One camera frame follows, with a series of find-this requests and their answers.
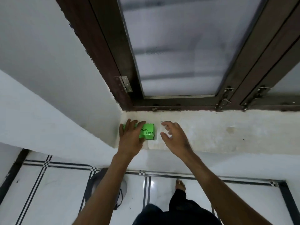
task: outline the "green box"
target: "green box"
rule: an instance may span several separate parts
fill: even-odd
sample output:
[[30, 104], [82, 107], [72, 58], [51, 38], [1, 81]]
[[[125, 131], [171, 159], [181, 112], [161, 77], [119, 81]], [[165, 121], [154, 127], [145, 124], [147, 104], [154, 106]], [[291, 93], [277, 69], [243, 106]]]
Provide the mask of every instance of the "green box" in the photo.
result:
[[154, 124], [144, 124], [139, 138], [145, 138], [146, 140], [154, 140], [155, 136], [155, 127]]

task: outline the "person's left hand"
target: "person's left hand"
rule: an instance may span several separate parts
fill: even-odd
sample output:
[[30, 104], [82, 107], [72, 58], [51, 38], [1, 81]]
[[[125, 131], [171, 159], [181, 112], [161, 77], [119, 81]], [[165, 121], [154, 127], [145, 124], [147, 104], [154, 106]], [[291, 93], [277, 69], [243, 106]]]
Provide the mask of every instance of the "person's left hand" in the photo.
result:
[[144, 138], [139, 139], [140, 131], [145, 123], [146, 121], [141, 121], [135, 128], [137, 120], [130, 121], [130, 119], [128, 119], [124, 130], [123, 125], [120, 124], [120, 141], [118, 153], [129, 155], [132, 158], [138, 154], [145, 141]]

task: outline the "bare foot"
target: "bare foot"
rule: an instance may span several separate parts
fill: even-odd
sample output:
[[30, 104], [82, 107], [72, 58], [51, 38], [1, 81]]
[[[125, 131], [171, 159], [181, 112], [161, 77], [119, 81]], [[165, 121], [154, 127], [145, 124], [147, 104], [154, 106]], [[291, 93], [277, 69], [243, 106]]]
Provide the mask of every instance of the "bare foot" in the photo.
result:
[[176, 180], [175, 189], [180, 189], [182, 191], [185, 191], [185, 185], [183, 184], [183, 182], [181, 180], [179, 180], [179, 179]]

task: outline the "forearm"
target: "forearm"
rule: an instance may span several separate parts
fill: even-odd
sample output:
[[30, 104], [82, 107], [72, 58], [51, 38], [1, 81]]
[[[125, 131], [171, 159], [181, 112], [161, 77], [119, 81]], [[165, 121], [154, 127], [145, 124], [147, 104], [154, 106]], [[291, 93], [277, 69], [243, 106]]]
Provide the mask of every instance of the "forearm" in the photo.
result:
[[132, 156], [117, 153], [73, 225], [109, 225], [116, 196]]
[[236, 195], [220, 178], [192, 153], [183, 157], [225, 225], [271, 224]]

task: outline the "person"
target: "person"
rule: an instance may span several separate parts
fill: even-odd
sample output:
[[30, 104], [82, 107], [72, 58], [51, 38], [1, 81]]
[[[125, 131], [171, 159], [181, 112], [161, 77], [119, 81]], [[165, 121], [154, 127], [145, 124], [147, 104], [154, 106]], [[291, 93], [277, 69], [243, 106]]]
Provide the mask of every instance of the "person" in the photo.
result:
[[[114, 155], [107, 173], [83, 210], [78, 214], [73, 225], [109, 225], [115, 199], [126, 169], [142, 148], [144, 139], [139, 139], [139, 134], [145, 123], [145, 121], [141, 121], [135, 128], [137, 120], [128, 119], [124, 130], [122, 124], [120, 125], [118, 152]], [[209, 170], [193, 152], [178, 123], [165, 121], [161, 124], [166, 126], [166, 130], [171, 135], [169, 138], [166, 133], [161, 132], [163, 141], [193, 173], [224, 225], [271, 224]], [[142, 224], [219, 225], [221, 222], [211, 212], [201, 208], [194, 201], [187, 200], [185, 186], [182, 181], [177, 180], [175, 193], [170, 200], [169, 211], [163, 212], [157, 206], [148, 204], [133, 222], [133, 225]]]

